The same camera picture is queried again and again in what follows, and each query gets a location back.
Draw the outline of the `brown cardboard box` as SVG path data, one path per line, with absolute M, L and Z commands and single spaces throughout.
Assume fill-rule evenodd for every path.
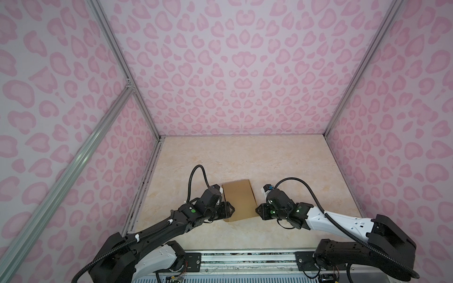
M 229 202 L 235 212 L 225 222 L 236 222 L 258 217 L 258 207 L 251 183 L 248 179 L 236 180 L 222 184 L 224 199 Z

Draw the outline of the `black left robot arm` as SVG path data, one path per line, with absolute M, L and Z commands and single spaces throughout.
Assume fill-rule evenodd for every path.
M 122 237 L 115 233 L 107 238 L 101 250 L 81 271 L 88 272 L 95 283 L 130 283 L 138 277 L 139 263 L 172 239 L 188 233 L 206 222 L 231 218 L 235 208 L 222 200 L 219 185 L 207 188 L 195 198 L 171 210 L 170 216 L 157 224 Z

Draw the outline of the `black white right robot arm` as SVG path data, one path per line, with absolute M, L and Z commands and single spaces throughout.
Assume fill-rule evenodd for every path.
M 262 192 L 265 203 L 256 209 L 262 220 L 287 221 L 293 229 L 346 238 L 344 242 L 322 239 L 313 254 L 318 266 L 365 265 L 404 282 L 420 278 L 414 270 L 416 243 L 390 218 L 357 218 L 324 211 L 312 204 L 296 203 L 270 184 Z

